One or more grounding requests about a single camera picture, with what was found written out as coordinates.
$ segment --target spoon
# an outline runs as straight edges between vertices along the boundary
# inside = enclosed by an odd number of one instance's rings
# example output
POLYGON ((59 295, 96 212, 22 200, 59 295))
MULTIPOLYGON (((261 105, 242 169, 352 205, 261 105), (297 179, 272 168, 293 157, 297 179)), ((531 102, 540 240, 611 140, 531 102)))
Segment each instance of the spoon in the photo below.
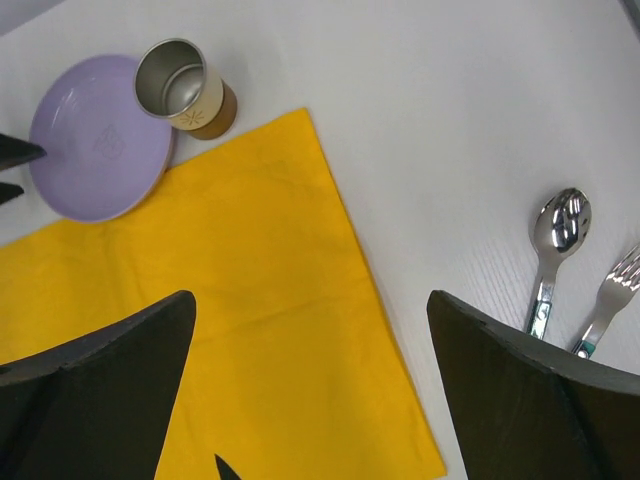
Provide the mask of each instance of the spoon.
POLYGON ((558 268, 580 248, 590 225, 591 204, 576 188, 562 190, 540 212, 532 238, 539 266, 529 308, 529 335, 544 337, 558 268))

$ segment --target yellow placemat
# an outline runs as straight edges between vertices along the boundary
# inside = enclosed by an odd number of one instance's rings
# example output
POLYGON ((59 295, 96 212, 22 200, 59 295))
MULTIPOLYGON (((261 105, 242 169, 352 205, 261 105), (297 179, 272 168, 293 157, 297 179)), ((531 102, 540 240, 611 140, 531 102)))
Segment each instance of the yellow placemat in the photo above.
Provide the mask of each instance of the yellow placemat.
POLYGON ((215 480, 216 455, 243 480, 445 474, 305 110, 171 170, 124 217, 0 249, 0 265, 0 364, 193 291, 157 479, 215 480))

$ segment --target brown cup base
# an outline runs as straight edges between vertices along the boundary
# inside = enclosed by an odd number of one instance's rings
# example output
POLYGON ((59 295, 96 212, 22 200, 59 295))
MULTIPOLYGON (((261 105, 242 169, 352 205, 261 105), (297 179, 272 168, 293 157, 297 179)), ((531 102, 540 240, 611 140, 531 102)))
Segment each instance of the brown cup base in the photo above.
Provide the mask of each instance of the brown cup base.
POLYGON ((205 126, 195 130, 188 130, 187 133, 198 140, 213 140, 224 134, 231 128, 238 113, 238 99, 229 85, 222 82, 223 96, 220 111, 205 126))

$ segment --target cup rim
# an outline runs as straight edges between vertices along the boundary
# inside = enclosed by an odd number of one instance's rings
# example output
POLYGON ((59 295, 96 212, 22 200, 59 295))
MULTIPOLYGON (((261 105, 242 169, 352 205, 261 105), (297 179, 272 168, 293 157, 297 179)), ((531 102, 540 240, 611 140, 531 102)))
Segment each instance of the cup rim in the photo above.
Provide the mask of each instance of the cup rim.
POLYGON ((184 107, 179 112, 172 113, 171 115, 158 115, 158 114, 155 114, 155 113, 150 112, 149 110, 147 110, 145 108, 145 106, 142 105, 142 103, 140 103, 140 99, 138 98, 138 89, 136 88, 136 84, 137 84, 137 80, 138 80, 138 73, 140 72, 140 68, 142 67, 142 64, 147 59, 149 54, 151 54, 151 52, 153 52, 154 50, 158 49, 159 47, 161 47, 161 46, 163 46, 163 45, 165 45, 167 43, 170 43, 170 42, 185 43, 185 44, 189 45, 191 48, 193 48, 196 51, 196 53, 200 57, 200 60, 202 61, 202 85, 204 87, 204 85, 207 84, 207 62, 206 62, 206 60, 204 58, 204 55, 202 54, 202 51, 198 48, 198 46, 195 43, 187 40, 186 38, 172 37, 172 38, 166 38, 164 40, 161 40, 158 43, 154 44, 149 49, 147 49, 147 51, 144 52, 144 54, 140 58, 140 61, 138 62, 138 66, 136 67, 136 72, 133 75, 133 93, 134 93, 134 97, 136 97, 136 103, 138 104, 138 106, 146 114, 151 115, 152 117, 163 118, 163 119, 175 118, 175 117, 178 117, 178 116, 182 115, 183 113, 185 113, 187 110, 189 110, 191 107, 193 107, 195 105, 195 103, 200 98, 200 95, 202 94, 202 91, 204 90, 204 88, 201 88, 198 91, 198 93, 196 93, 196 95, 193 97, 193 99, 187 104, 186 107, 184 107))

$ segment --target cup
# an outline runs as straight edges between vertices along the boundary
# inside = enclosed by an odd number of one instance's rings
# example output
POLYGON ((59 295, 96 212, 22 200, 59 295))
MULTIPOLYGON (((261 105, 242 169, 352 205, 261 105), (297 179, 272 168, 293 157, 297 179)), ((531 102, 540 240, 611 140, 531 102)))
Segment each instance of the cup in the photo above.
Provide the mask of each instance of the cup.
POLYGON ((202 52, 188 40, 171 38, 144 54, 134 78, 138 105, 200 140, 225 133, 236 118, 238 101, 202 52))

